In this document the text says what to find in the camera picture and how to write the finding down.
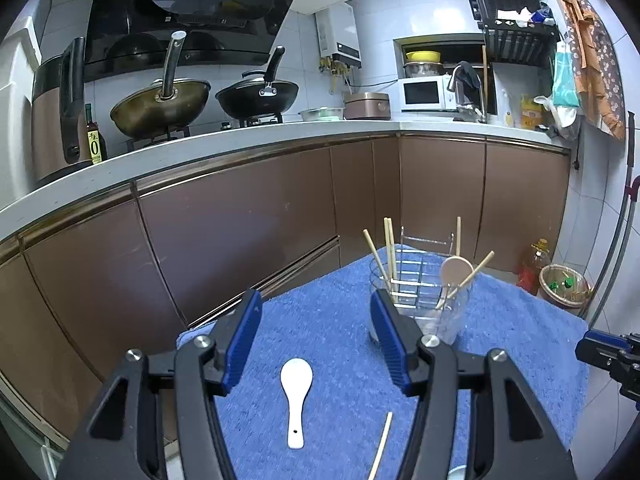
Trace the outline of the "black frying pan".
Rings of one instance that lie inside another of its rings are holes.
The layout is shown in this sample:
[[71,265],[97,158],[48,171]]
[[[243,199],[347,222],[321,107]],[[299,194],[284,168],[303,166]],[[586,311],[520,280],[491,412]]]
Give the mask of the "black frying pan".
[[265,70],[248,70],[240,81],[219,90],[215,98],[222,110],[242,126],[264,117],[282,122],[282,114],[291,108],[299,92],[298,84],[277,77],[284,55],[285,47],[277,46]]

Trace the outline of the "beige wooden spoon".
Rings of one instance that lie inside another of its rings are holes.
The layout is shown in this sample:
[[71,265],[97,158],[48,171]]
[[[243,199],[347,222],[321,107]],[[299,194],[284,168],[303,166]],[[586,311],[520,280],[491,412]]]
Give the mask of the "beige wooden spoon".
[[442,308],[446,306],[446,303],[454,298],[460,286],[466,284],[465,280],[472,272],[472,263],[461,256],[450,256],[442,262],[440,266],[442,292],[436,304],[437,310],[442,310]]

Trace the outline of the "brown rice cooker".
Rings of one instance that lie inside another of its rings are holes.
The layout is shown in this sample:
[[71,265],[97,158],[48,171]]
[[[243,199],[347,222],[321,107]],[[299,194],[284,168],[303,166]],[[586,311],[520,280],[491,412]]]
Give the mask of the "brown rice cooker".
[[347,120],[390,120],[390,96],[381,92],[345,94],[344,118]]

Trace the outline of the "chrome kitchen faucet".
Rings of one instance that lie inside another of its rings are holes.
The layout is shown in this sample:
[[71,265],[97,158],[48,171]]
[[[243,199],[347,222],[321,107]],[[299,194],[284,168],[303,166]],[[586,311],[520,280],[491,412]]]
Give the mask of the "chrome kitchen faucet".
[[447,90],[454,94],[458,113],[486,124],[487,110],[483,81],[469,62],[462,61],[454,66]]

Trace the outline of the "white water heater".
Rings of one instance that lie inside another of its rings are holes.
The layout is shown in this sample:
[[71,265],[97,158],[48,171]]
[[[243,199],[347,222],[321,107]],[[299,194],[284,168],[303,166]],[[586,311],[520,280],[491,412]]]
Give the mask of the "white water heater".
[[360,68],[360,45],[352,6],[346,2],[335,3],[314,14],[314,19],[320,56]]

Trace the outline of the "beige trash bin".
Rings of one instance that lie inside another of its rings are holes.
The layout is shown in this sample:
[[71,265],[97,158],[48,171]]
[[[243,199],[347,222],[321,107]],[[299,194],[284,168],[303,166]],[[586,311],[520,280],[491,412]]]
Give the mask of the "beige trash bin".
[[587,279],[562,264],[544,266],[538,275],[539,295],[555,307],[578,315],[592,296]]

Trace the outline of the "black range hood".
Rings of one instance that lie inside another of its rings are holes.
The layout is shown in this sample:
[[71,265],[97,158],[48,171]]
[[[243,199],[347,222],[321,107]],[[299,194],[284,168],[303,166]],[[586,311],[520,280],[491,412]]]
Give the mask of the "black range hood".
[[93,0],[88,81],[160,68],[186,32],[180,64],[264,65],[293,0]]

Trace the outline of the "orange patterned hanging cloth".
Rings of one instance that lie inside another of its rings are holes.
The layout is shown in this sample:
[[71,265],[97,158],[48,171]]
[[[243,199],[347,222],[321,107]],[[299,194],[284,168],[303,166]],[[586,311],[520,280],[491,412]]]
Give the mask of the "orange patterned hanging cloth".
[[588,0],[556,0],[566,24],[565,43],[579,108],[597,128],[626,139],[622,74],[599,14]]

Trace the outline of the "black dish rack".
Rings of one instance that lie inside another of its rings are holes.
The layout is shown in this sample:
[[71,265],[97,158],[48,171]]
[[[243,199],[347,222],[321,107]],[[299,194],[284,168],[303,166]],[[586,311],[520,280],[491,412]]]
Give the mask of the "black dish rack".
[[560,39],[541,0],[469,0],[491,62],[547,67]]

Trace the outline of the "white ceramic spoon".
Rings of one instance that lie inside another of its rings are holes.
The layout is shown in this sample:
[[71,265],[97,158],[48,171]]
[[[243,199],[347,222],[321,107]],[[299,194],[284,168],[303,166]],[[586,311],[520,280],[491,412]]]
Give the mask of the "white ceramic spoon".
[[301,358],[290,359],[281,368],[280,382],[288,401],[288,447],[293,450],[304,447],[303,409],[312,378],[311,366]]

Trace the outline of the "white microwave oven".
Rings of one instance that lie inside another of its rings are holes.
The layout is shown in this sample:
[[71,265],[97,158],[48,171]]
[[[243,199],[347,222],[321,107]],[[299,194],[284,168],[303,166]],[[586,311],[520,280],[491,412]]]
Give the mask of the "white microwave oven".
[[400,109],[403,112],[454,112],[456,95],[448,90],[449,75],[402,78],[398,80]]

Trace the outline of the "soy sauce bottle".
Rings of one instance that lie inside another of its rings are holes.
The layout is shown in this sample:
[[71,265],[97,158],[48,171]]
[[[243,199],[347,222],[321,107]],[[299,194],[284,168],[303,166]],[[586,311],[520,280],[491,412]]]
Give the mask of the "soy sauce bottle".
[[106,143],[104,137],[100,133],[98,124],[93,120],[92,106],[90,103],[85,105],[85,112],[91,160],[93,165],[96,165],[107,160]]

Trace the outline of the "cooking oil bottle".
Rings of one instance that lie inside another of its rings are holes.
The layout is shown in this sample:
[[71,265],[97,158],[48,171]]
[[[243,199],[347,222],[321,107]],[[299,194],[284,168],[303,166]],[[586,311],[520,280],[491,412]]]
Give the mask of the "cooking oil bottle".
[[550,263],[548,240],[540,238],[534,244],[530,244],[522,253],[518,266],[518,287],[536,296],[540,271]]

